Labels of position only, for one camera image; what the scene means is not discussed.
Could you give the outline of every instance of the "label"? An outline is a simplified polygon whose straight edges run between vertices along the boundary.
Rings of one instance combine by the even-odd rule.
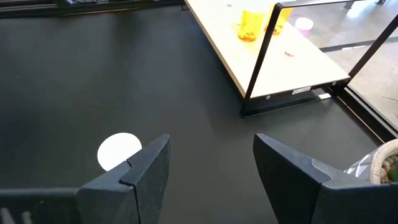
[[[292,95],[297,94],[297,93],[302,93],[302,92],[305,92],[305,91],[309,91],[309,90],[311,90],[310,86],[304,87],[304,88],[299,88],[299,89],[293,90]]]

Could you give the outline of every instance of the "white ball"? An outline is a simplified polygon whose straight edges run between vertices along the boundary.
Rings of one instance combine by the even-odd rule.
[[[130,133],[117,133],[105,139],[97,152],[98,163],[109,171],[142,149],[139,139]]]

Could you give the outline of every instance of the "black mat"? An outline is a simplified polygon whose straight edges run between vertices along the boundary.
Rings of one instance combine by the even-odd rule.
[[[0,69],[0,187],[76,187],[103,173],[108,136],[167,133],[160,224],[275,223],[254,133],[339,169],[377,147],[333,100],[241,119],[222,64],[179,7],[0,20]]]

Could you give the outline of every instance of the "pink cup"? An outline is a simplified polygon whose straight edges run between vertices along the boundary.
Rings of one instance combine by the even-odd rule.
[[[296,19],[294,27],[304,36],[307,37],[308,33],[313,27],[313,22],[311,19],[305,17],[299,17]]]

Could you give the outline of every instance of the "yellow cup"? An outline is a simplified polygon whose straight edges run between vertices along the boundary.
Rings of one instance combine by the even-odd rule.
[[[267,20],[266,20],[266,27],[264,28],[264,31],[267,30],[267,26],[269,23],[269,20],[271,19],[271,14],[272,10],[274,10],[274,6],[272,5],[269,9],[268,15],[267,15]],[[293,8],[287,8],[287,9],[282,9],[282,11],[279,14],[278,21],[276,22],[276,26],[274,28],[274,32],[272,33],[273,35],[279,35],[282,33],[286,21],[289,20],[290,14],[292,13]]]
[[[238,37],[246,42],[255,41],[260,34],[265,16],[265,12],[250,12],[248,10],[243,10]]]

